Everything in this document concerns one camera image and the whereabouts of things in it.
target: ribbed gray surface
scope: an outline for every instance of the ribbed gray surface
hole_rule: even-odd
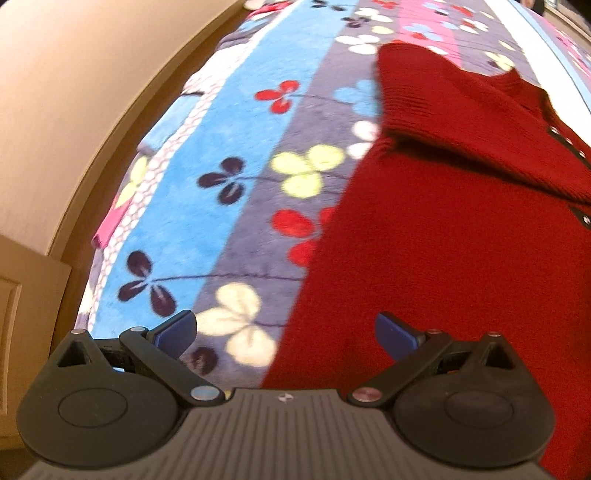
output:
[[[23,480],[550,480],[529,464],[458,471],[407,447],[377,410],[332,390],[237,390],[219,407],[193,410],[157,452],[129,465],[72,471],[37,463]]]

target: door panel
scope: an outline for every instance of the door panel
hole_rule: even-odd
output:
[[[0,449],[18,442],[17,407],[49,355],[69,273],[0,235]]]

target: knit sweater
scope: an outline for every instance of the knit sweater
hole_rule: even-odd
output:
[[[320,241],[264,388],[351,389],[392,364],[389,311],[513,344],[557,416],[543,465],[591,472],[591,149],[542,89],[410,44],[378,54],[382,133]]]

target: bedspread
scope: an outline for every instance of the bedspread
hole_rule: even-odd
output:
[[[513,0],[283,7],[225,37],[138,147],[95,236],[77,322],[110,338],[191,309],[199,335],[181,360],[224,389],[260,385],[378,134],[381,44],[415,43],[487,75],[517,68],[591,143],[591,57]]]

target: blue gripper pad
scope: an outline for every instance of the blue gripper pad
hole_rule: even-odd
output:
[[[386,353],[398,362],[414,352],[425,341],[425,334],[388,313],[375,320],[375,337]]]
[[[195,315],[189,310],[177,313],[151,332],[154,346],[172,358],[179,358],[197,336]]]

